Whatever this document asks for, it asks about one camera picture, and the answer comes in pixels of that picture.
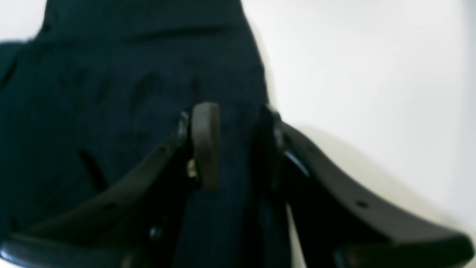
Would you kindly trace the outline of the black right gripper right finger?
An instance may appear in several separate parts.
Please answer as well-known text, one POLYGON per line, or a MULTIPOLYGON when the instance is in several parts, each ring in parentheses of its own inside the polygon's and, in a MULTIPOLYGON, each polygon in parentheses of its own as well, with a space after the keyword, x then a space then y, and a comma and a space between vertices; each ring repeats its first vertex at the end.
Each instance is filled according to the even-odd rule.
POLYGON ((257 126, 257 182, 291 207, 309 268, 462 268, 470 237, 384 200, 340 169, 270 106, 257 126))

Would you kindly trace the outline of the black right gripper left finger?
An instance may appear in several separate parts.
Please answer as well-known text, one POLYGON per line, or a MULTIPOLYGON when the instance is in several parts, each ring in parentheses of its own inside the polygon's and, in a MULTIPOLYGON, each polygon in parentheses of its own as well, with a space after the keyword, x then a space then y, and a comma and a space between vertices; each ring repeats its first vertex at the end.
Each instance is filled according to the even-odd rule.
POLYGON ((181 114, 177 130, 115 185, 1 242, 21 268, 167 268, 190 195, 219 186, 219 105, 181 114))

